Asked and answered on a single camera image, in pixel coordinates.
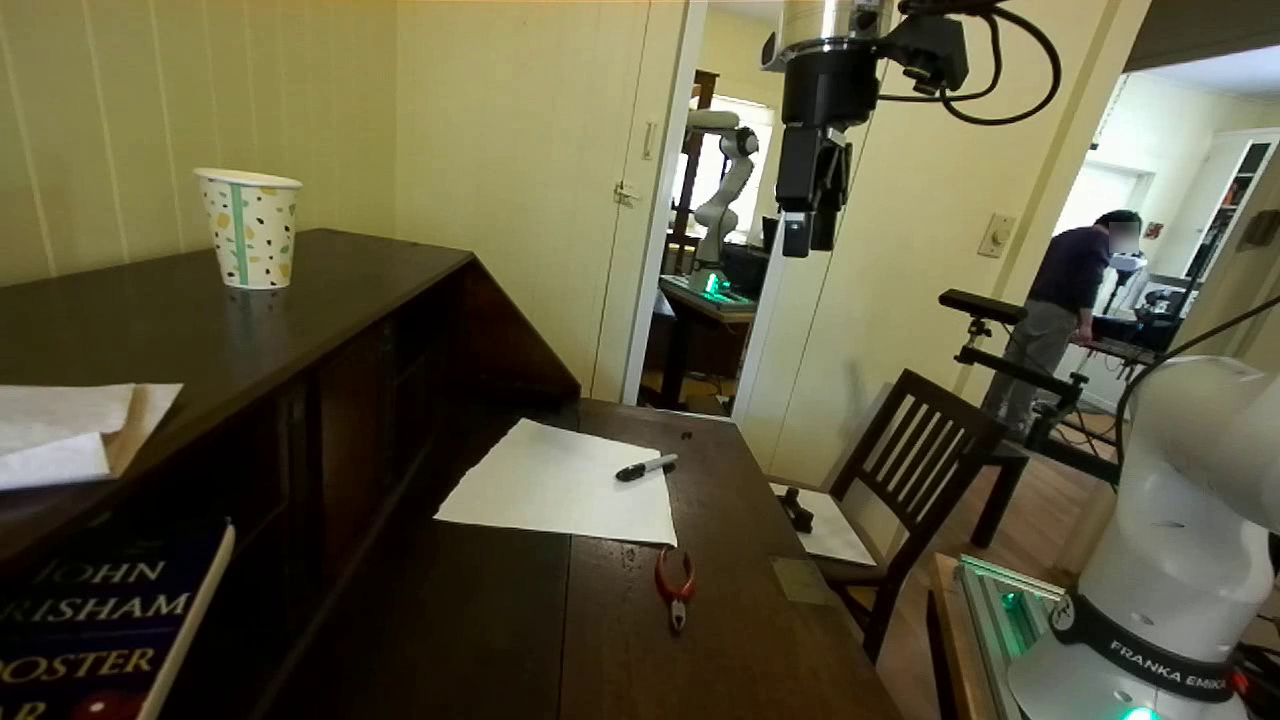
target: white paper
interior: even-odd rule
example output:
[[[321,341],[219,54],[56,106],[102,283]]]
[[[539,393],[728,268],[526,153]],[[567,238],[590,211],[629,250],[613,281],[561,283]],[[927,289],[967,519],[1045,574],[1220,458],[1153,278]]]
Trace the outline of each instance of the white paper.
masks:
[[[131,383],[102,387],[42,387],[0,383],[0,458],[71,435],[120,432],[127,419]]]
[[[827,557],[844,565],[876,565],[867,546],[858,537],[847,518],[842,511],[837,495],[798,490],[802,508],[811,511],[811,531],[798,531],[808,557]]]
[[[110,475],[110,450],[98,432],[0,458],[0,490],[83,485]]]
[[[618,481],[621,468],[655,458],[655,450],[521,419],[466,472],[435,519],[675,546],[663,472]]]

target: paper cup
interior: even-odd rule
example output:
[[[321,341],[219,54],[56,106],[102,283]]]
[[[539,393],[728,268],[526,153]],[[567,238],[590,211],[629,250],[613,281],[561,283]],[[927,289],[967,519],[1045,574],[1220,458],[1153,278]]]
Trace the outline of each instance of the paper cup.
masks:
[[[218,268],[227,289],[271,292],[294,281],[297,191],[294,178],[196,167]]]

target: pen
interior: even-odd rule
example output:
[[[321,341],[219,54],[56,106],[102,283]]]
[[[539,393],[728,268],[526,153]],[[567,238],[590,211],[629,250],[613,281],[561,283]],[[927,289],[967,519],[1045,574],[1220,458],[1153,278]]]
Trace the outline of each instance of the pen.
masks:
[[[675,451],[663,451],[663,458],[643,461],[643,465],[629,465],[629,468],[618,472],[618,481],[639,481],[652,468],[662,468],[662,472],[675,468]]]

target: ceiling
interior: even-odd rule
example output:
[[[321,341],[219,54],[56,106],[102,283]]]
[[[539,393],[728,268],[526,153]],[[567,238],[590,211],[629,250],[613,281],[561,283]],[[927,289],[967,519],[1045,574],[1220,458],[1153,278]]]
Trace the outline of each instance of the ceiling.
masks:
[[[786,0],[711,0],[711,9],[778,19]],[[1124,70],[1224,93],[1280,93],[1280,4],[1153,0]]]

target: chair back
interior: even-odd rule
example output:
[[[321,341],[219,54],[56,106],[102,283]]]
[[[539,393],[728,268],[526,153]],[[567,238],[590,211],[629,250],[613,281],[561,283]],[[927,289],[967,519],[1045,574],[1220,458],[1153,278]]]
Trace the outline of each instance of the chair back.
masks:
[[[999,419],[975,404],[917,371],[901,371],[834,485],[837,499],[863,485],[908,531],[883,560],[876,604],[883,599],[893,609],[901,580],[959,505],[999,435]]]

